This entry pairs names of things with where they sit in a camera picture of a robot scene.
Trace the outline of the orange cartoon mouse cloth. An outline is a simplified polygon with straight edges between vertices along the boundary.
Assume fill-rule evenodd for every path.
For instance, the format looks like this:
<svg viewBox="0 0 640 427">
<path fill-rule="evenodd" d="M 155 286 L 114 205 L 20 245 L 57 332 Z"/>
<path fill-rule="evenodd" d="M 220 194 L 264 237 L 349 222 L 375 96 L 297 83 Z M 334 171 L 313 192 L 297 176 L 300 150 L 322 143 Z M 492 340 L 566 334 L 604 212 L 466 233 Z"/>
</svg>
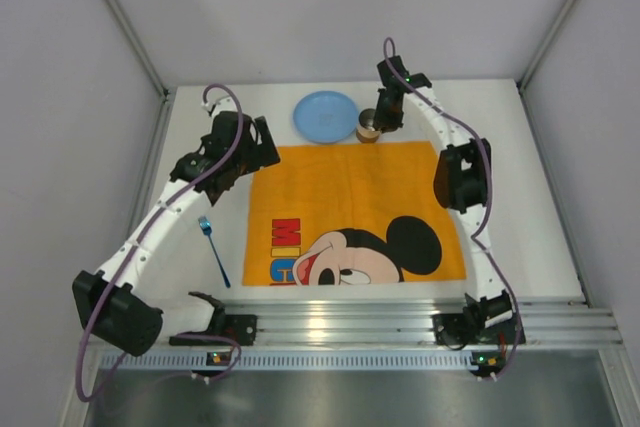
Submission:
<svg viewBox="0 0 640 427">
<path fill-rule="evenodd" d="M 431 143 L 290 146 L 253 176 L 246 286 L 370 286 L 467 277 L 434 195 Z"/>
</svg>

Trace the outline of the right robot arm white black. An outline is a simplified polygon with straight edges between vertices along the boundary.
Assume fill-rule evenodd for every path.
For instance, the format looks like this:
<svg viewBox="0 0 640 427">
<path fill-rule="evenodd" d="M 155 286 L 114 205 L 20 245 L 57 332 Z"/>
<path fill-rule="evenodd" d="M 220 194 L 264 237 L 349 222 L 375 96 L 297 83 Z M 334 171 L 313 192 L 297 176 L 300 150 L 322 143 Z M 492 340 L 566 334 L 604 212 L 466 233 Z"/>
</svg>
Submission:
<svg viewBox="0 0 640 427">
<path fill-rule="evenodd" d="M 385 54 L 377 69 L 382 88 L 374 128 L 394 132 L 410 115 L 440 149 L 433 179 L 435 198 L 453 214 L 470 263 L 462 312 L 434 319 L 437 343 L 455 350 L 480 343 L 518 345 L 523 340 L 519 305 L 492 255 L 487 233 L 493 201 L 490 143 L 447 113 L 431 81 L 423 73 L 409 73 L 399 55 Z"/>
</svg>

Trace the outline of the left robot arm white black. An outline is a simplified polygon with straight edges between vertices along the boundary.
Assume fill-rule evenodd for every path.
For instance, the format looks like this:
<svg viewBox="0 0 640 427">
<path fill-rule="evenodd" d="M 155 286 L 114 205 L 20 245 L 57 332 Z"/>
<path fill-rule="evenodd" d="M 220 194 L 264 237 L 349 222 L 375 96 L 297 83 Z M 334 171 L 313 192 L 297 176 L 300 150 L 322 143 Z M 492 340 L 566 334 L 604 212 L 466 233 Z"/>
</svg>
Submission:
<svg viewBox="0 0 640 427">
<path fill-rule="evenodd" d="M 204 269 L 181 265 L 178 250 L 240 177 L 279 161 L 265 117 L 215 115 L 210 133 L 177 161 L 123 246 L 96 272 L 74 279 L 81 326 L 135 357 L 180 334 L 220 334 L 224 305 L 205 293 Z"/>
</svg>

